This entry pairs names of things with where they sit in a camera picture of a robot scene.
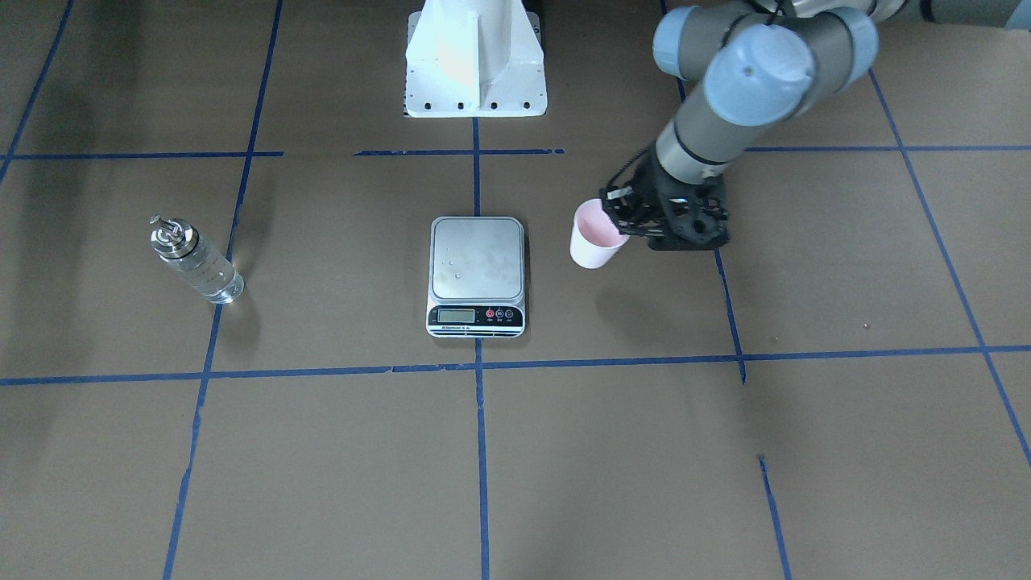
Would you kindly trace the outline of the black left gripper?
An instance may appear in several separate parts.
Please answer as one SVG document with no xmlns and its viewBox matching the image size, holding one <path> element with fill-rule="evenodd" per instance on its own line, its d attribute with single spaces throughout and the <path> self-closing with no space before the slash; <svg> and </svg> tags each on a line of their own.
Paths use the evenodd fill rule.
<svg viewBox="0 0 1031 580">
<path fill-rule="evenodd" d="M 653 150 L 640 150 L 601 187 L 601 205 L 620 234 L 662 252 L 716 251 L 730 242 L 722 176 L 700 184 L 675 179 Z"/>
</svg>

